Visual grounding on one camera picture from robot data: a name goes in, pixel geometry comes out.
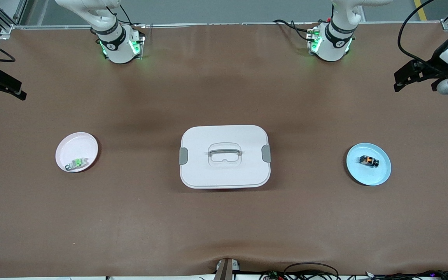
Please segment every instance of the gray side clip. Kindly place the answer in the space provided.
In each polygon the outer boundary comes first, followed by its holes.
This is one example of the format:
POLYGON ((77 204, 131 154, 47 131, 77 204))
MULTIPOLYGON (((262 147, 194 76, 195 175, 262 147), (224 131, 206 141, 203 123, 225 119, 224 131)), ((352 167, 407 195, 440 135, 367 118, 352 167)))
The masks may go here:
POLYGON ((188 149, 179 148, 179 165, 185 165, 188 162, 188 149))
POLYGON ((262 160, 266 163, 271 162, 271 147, 269 145, 262 146, 262 160))

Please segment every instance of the light blue plate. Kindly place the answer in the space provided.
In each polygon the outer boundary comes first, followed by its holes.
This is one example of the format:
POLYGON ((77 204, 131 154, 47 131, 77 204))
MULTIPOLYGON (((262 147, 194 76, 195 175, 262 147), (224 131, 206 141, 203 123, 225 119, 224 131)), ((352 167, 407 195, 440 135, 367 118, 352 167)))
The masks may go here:
POLYGON ((352 177, 368 186, 378 186, 390 177, 392 164, 390 158, 380 147, 371 143, 360 143, 352 147, 347 154, 347 168, 352 177), (361 156, 371 156, 379 160, 378 167, 369 167, 359 163, 361 156))

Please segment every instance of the yellow floor line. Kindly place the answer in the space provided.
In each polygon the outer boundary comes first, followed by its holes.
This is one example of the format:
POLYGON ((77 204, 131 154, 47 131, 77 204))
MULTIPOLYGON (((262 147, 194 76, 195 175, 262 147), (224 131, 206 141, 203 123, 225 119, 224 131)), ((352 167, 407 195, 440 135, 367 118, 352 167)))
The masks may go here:
MULTIPOLYGON (((421 6, 421 0, 414 0, 414 5, 416 5, 416 8, 421 6)), ((421 21, 426 21, 426 15, 423 9, 419 9, 418 15, 421 21)))

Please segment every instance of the plate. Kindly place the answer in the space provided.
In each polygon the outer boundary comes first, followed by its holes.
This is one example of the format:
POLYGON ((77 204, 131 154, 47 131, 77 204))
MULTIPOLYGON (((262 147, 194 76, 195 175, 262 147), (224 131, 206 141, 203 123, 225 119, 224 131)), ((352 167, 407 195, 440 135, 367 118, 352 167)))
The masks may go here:
POLYGON ((65 137, 56 148, 56 164, 65 172, 81 172, 88 169, 98 156, 98 142, 89 133, 76 132, 65 137), (76 158, 85 158, 87 165, 67 171, 65 166, 76 158))
POLYGON ((378 186, 384 183, 392 172, 392 164, 388 155, 383 149, 371 143, 360 143, 352 147, 348 151, 346 162, 350 175, 367 186, 378 186), (378 167, 360 164, 361 156, 371 156, 378 159, 378 167))

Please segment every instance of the electronic component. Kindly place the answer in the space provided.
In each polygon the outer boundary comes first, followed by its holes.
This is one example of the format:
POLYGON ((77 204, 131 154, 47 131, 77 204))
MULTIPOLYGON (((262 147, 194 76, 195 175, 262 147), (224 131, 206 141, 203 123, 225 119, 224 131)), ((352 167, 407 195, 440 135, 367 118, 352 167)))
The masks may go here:
POLYGON ((75 170, 75 169, 77 169, 77 168, 81 168, 81 167, 84 167, 84 166, 86 166, 87 165, 87 161, 86 161, 86 159, 85 158, 76 158, 75 160, 73 160, 71 163, 69 163, 69 164, 67 164, 66 166, 65 166, 65 169, 67 170, 67 171, 70 171, 70 170, 75 170))
POLYGON ((361 163, 363 165, 371 166, 371 167, 378 167, 379 160, 375 159, 371 156, 361 156, 361 158, 359 159, 359 163, 361 163))

